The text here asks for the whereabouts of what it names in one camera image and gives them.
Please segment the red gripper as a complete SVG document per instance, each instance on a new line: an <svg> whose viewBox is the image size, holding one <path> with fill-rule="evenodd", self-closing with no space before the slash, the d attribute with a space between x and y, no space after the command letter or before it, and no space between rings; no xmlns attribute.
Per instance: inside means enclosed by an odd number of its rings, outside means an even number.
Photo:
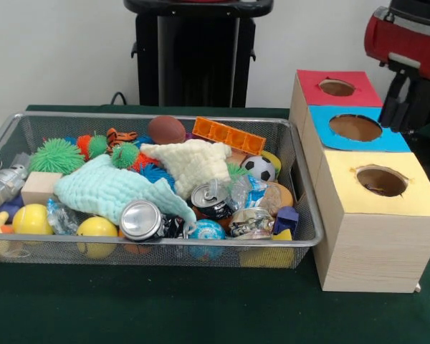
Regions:
<svg viewBox="0 0 430 344"><path fill-rule="evenodd" d="M372 14L365 30L365 52L384 64L397 62L419 71L430 80L430 24L408 19L392 8L380 6ZM409 81L406 98L399 94ZM379 117L382 126L392 126L394 132L418 129L419 80L396 73L388 89Z"/></svg>

